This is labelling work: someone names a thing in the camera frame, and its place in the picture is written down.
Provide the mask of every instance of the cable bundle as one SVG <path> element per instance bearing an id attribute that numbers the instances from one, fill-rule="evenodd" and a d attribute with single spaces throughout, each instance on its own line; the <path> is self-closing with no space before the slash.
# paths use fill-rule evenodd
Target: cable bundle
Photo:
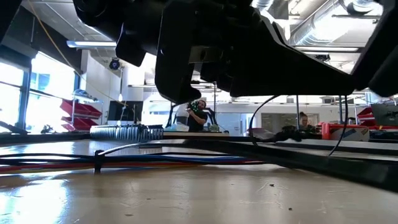
<path id="1" fill-rule="evenodd" d="M 177 157 L 176 155 L 201 157 Z M 58 156 L 65 157 L 66 159 L 21 158 L 27 156 Z M 95 156 L 54 153 L 9 154 L 0 156 L 0 165 L 3 165 L 0 167 L 0 174 L 97 169 L 98 162 L 98 153 Z M 100 158 L 100 166 L 97 170 L 99 171 L 101 168 L 141 169 L 204 165 L 253 165 L 263 163 L 227 154 L 164 152 L 136 156 L 103 156 Z"/>

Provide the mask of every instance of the dark t-shirt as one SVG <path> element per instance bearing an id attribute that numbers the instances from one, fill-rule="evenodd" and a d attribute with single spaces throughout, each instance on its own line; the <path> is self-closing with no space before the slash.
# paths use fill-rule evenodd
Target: dark t-shirt
<path id="1" fill-rule="evenodd" d="M 205 112 L 197 111 L 195 112 L 195 114 L 199 118 L 205 119 L 207 121 L 207 114 Z M 189 126 L 189 131 L 191 132 L 198 132 L 203 130 L 203 125 L 197 123 L 197 121 L 195 121 L 195 119 L 192 116 L 189 116 L 188 118 L 188 126 Z"/>

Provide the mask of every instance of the workbench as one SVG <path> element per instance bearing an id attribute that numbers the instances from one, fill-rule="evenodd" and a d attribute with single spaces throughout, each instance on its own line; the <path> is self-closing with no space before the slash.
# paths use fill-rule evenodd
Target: workbench
<path id="1" fill-rule="evenodd" d="M 4 146 L 0 153 L 93 155 L 123 144 L 52 142 Z M 126 149 L 115 155 L 162 151 Z M 397 207 L 396 194 L 275 165 L 0 177 L 0 223 L 375 224 L 396 223 Z"/>

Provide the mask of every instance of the security camera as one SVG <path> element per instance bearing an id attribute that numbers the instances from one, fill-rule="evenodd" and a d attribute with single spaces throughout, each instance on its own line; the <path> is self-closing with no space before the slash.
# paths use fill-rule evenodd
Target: security camera
<path id="1" fill-rule="evenodd" d="M 118 58 L 112 58 L 111 63 L 109 63 L 109 68 L 111 70 L 117 70 L 120 67 L 120 62 Z"/>

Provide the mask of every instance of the man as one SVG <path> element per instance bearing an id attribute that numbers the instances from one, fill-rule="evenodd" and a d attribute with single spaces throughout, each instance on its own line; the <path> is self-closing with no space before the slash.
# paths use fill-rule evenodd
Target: man
<path id="1" fill-rule="evenodd" d="M 203 112 L 206 108 L 206 102 L 203 100 L 198 101 L 198 111 L 188 109 L 189 118 L 188 126 L 190 132 L 198 132 L 203 130 L 203 125 L 207 121 L 207 114 Z"/>

